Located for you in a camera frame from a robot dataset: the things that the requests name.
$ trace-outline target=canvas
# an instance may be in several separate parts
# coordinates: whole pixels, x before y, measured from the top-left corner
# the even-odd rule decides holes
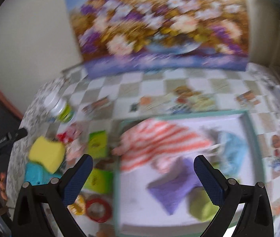
[[[169,67],[245,70],[245,0],[65,0],[91,78]]]

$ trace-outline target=green sponge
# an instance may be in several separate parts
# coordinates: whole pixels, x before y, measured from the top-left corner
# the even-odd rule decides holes
[[[94,168],[83,187],[100,194],[111,193],[113,191],[113,173]]]
[[[195,188],[192,192],[189,212],[201,222],[211,221],[217,214],[219,207],[212,204],[207,192],[203,188]]]
[[[93,159],[105,158],[108,155],[107,134],[105,131],[90,133],[87,154]]]

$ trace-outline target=blue textured finger pad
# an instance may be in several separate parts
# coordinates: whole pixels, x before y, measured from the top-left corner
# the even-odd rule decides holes
[[[194,170],[213,205],[221,207],[224,203],[224,191],[198,157],[194,161]]]
[[[89,177],[93,169],[93,159],[88,157],[81,167],[75,172],[71,180],[68,182],[64,188],[63,194],[63,204],[65,206],[71,205],[75,202],[75,199],[82,190],[87,178]]]

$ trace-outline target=green label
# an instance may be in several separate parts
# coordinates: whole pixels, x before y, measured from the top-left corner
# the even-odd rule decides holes
[[[67,104],[57,119],[62,122],[69,122],[72,119],[73,114],[73,110],[71,109],[70,105]]]

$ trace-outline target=white bottle cap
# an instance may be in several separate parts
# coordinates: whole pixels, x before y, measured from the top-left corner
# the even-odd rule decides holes
[[[52,110],[57,105],[59,100],[60,100],[60,97],[58,96],[58,93],[57,92],[52,92],[52,93],[48,94],[45,101],[43,102],[43,105],[48,110]]]

